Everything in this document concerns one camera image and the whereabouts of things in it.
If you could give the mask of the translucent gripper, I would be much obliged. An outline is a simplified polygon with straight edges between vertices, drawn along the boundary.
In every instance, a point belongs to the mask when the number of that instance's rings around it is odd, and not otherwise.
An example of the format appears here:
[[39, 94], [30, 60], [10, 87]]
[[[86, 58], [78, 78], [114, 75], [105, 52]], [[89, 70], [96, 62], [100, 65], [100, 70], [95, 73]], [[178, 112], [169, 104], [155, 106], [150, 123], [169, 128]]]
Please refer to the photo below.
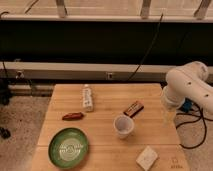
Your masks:
[[166, 124], [173, 123], [176, 115], [176, 108], [172, 104], [167, 103], [166, 101], [163, 101], [162, 104], [164, 107], [164, 122]]

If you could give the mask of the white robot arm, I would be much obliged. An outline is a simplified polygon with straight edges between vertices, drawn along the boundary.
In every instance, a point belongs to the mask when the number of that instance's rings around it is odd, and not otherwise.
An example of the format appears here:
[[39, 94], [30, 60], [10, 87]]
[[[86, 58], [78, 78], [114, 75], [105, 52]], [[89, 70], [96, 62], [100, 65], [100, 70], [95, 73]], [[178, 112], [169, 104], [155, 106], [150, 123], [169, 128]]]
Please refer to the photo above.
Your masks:
[[208, 76], [208, 67], [200, 61], [177, 66], [167, 72], [167, 85], [161, 94], [165, 123], [173, 121], [175, 111], [186, 98], [198, 104], [205, 112], [213, 114], [213, 87], [206, 83]]

